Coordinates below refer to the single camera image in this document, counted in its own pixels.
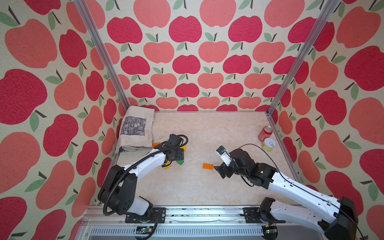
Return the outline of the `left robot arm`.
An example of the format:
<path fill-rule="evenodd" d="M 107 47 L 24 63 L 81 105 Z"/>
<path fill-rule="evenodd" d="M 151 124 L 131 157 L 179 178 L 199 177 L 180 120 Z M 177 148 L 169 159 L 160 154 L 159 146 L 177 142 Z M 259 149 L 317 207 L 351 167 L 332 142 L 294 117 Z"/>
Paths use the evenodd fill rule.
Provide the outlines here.
<path fill-rule="evenodd" d="M 150 218 L 153 204 L 143 197 L 136 197 L 137 184 L 156 168 L 165 168 L 174 161 L 182 161 L 183 147 L 188 141 L 185 135 L 171 134 L 167 141 L 156 145 L 138 161 L 125 167 L 111 167 L 98 194 L 98 200 L 104 204 L 103 214 Z"/>

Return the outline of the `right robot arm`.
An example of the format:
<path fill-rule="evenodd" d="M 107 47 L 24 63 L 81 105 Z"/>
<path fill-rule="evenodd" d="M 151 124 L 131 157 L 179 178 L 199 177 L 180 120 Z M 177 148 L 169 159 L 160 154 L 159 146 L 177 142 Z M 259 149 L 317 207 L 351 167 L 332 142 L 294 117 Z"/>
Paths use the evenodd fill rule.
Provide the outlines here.
<path fill-rule="evenodd" d="M 273 198 L 264 198 L 255 212 L 244 212 L 247 219 L 269 224 L 291 222 L 315 230 L 328 240 L 355 239 L 358 217 L 352 200 L 319 193 L 290 179 L 275 167 L 254 162 L 242 149 L 229 153 L 220 146 L 217 154 L 223 163 L 214 168 L 223 179 L 238 175 L 253 187 L 279 193 L 298 203 L 298 206 L 286 205 Z"/>

